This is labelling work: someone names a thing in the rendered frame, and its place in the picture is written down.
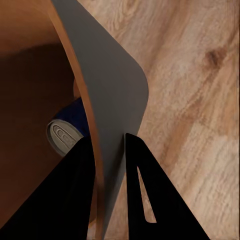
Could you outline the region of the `can of soda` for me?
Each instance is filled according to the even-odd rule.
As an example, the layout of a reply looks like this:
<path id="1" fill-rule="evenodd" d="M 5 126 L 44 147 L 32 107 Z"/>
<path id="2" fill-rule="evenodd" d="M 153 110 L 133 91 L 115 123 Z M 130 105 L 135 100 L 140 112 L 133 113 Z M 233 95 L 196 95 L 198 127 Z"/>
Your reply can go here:
<path id="1" fill-rule="evenodd" d="M 79 97 L 59 111 L 47 125 L 46 133 L 52 148 L 62 157 L 81 138 L 90 135 L 82 98 Z"/>

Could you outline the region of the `trash can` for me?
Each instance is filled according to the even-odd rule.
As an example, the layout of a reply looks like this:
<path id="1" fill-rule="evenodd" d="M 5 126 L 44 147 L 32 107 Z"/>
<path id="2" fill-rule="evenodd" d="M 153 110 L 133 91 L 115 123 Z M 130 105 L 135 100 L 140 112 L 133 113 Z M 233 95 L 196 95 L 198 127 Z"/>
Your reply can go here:
<path id="1" fill-rule="evenodd" d="M 47 125 L 82 98 L 95 161 L 88 229 L 104 240 L 149 99 L 140 64 L 78 0 L 0 0 L 0 229 L 64 158 Z"/>

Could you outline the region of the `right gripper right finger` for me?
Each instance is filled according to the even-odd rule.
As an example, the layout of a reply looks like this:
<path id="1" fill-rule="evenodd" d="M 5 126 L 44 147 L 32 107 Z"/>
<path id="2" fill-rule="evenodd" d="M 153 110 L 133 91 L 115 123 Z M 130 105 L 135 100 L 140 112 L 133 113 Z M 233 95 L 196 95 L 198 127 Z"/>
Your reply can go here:
<path id="1" fill-rule="evenodd" d="M 147 145 L 125 136 L 129 240 L 210 240 Z M 157 223 L 145 219 L 138 169 Z"/>

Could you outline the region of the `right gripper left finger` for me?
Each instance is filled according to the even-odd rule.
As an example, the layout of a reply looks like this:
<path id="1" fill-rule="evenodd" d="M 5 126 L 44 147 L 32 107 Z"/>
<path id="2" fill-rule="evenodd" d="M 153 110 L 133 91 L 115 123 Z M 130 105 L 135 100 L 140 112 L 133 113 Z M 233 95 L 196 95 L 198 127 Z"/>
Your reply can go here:
<path id="1" fill-rule="evenodd" d="M 86 240 L 96 167 L 81 138 L 0 229 L 0 240 Z"/>

